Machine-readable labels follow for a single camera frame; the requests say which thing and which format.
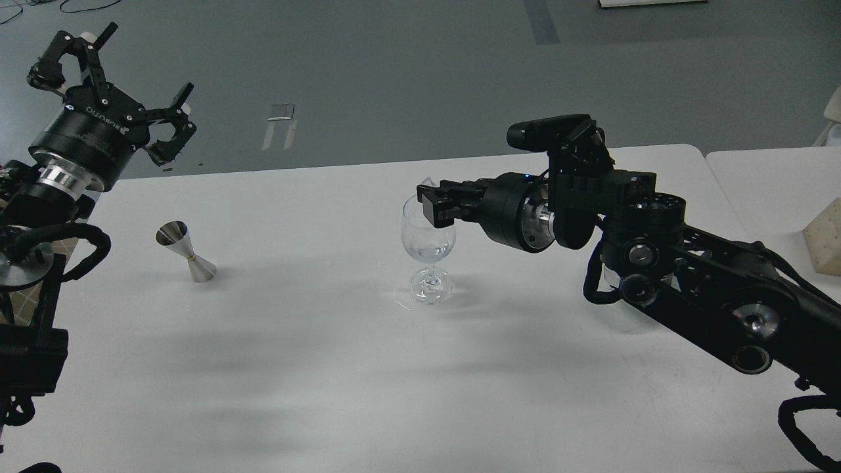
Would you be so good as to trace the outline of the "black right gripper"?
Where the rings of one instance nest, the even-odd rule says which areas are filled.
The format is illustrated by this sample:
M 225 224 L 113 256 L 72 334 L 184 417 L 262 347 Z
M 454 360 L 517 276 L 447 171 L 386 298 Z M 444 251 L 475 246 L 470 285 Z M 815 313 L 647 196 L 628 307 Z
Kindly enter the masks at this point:
M 503 173 L 495 179 L 418 185 L 417 202 L 436 229 L 450 227 L 457 219 L 478 222 L 494 242 L 529 254 L 555 242 L 549 186 L 535 175 Z

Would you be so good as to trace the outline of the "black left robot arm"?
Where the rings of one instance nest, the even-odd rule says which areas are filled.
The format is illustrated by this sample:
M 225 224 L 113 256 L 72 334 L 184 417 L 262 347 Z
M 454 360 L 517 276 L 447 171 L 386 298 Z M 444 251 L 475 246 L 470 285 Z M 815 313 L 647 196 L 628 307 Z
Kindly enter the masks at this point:
M 29 147 L 34 164 L 2 167 L 2 426 L 34 418 L 34 398 L 55 391 L 68 355 L 67 330 L 54 327 L 64 282 L 105 260 L 108 234 L 87 223 L 90 192 L 114 188 L 129 159 L 145 150 L 170 164 L 196 132 L 186 83 L 169 106 L 147 108 L 105 77 L 99 35 L 59 31 L 27 82 L 57 94 L 62 107 Z

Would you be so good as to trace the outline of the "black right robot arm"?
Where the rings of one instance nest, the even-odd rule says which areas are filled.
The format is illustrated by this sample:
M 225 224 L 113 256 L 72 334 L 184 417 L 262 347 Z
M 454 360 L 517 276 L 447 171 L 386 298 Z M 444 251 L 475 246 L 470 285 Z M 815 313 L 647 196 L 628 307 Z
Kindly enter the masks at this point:
M 603 129 L 588 114 L 516 123 L 509 146 L 544 152 L 540 175 L 419 185 L 433 227 L 474 222 L 498 243 L 537 254 L 578 250 L 600 229 L 583 282 L 595 305 L 628 303 L 744 374 L 775 361 L 801 390 L 778 423 L 814 467 L 838 472 L 796 425 L 806 410 L 839 410 L 839 305 L 762 242 L 736 242 L 685 223 L 684 198 L 656 191 L 656 174 L 616 169 Z

